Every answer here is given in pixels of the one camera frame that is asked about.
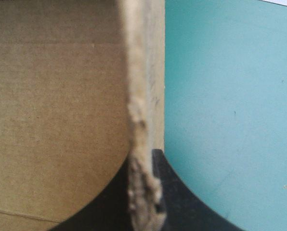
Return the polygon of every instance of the black surface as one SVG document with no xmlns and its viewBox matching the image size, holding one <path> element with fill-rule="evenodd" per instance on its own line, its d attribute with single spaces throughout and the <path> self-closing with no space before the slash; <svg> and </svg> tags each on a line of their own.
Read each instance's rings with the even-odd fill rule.
<svg viewBox="0 0 287 231">
<path fill-rule="evenodd" d="M 50 231 L 131 231 L 124 162 L 108 186 L 81 211 Z"/>
<path fill-rule="evenodd" d="M 161 231 L 241 231 L 200 201 L 180 180 L 164 157 L 154 149 L 153 170 L 163 186 L 157 206 L 166 211 Z M 128 162 L 91 203 L 50 231 L 133 231 L 128 213 Z"/>
<path fill-rule="evenodd" d="M 163 186 L 167 219 L 162 231 L 242 231 L 200 201 L 180 180 L 164 157 L 153 150 L 154 174 Z"/>
</svg>

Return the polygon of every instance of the crease line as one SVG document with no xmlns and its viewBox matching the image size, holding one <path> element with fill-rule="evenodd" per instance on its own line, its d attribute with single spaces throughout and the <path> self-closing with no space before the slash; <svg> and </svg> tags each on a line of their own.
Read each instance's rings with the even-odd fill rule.
<svg viewBox="0 0 287 231">
<path fill-rule="evenodd" d="M 13 212 L 4 211 L 1 209 L 0 209 L 0 214 L 9 215 L 9 216 L 16 216 L 16 217 L 23 217 L 23 218 L 33 219 L 33 220 L 47 221 L 47 222 L 58 223 L 58 224 L 61 223 L 61 221 L 58 221 L 58 220 L 51 220 L 51 219 L 46 219 L 46 218 L 39 218 L 39 217 L 35 217 L 35 216 L 30 216 L 30 215 L 26 215 L 26 214 L 13 213 Z"/>
</svg>

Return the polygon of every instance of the cardboard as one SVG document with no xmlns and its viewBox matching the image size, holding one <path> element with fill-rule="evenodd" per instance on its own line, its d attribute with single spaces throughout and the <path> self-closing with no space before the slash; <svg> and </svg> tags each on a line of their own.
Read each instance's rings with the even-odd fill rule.
<svg viewBox="0 0 287 231">
<path fill-rule="evenodd" d="M 132 128 L 130 213 L 135 231 L 157 231 L 166 215 L 157 210 L 162 189 L 152 173 L 151 150 L 164 147 L 165 2 L 118 2 L 126 44 Z"/>
<path fill-rule="evenodd" d="M 159 230 L 164 14 L 164 0 L 0 0 L 0 231 L 63 222 L 129 150 L 134 230 Z"/>
<path fill-rule="evenodd" d="M 129 151 L 112 0 L 0 1 L 0 231 L 42 231 L 90 202 Z"/>
</svg>

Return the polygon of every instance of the cardboard edge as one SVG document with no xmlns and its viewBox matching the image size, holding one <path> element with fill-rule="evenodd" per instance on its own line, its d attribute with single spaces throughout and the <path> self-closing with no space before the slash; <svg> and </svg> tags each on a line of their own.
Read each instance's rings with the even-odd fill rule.
<svg viewBox="0 0 287 231">
<path fill-rule="evenodd" d="M 158 207 L 162 197 L 159 179 L 153 176 L 151 148 L 154 126 L 148 119 L 151 85 L 147 59 L 149 20 L 147 10 L 152 0 L 118 0 L 121 24 L 124 30 L 127 79 L 129 84 L 128 110 L 131 127 L 131 153 L 129 156 L 129 210 L 135 231 L 158 231 L 165 213 Z"/>
</svg>

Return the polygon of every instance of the teal surface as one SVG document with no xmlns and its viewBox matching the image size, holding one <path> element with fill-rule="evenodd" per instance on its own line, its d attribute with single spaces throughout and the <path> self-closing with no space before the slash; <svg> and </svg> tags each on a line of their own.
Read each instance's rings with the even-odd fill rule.
<svg viewBox="0 0 287 231">
<path fill-rule="evenodd" d="M 165 153 L 210 208 L 287 231 L 287 7 L 166 0 Z"/>
</svg>

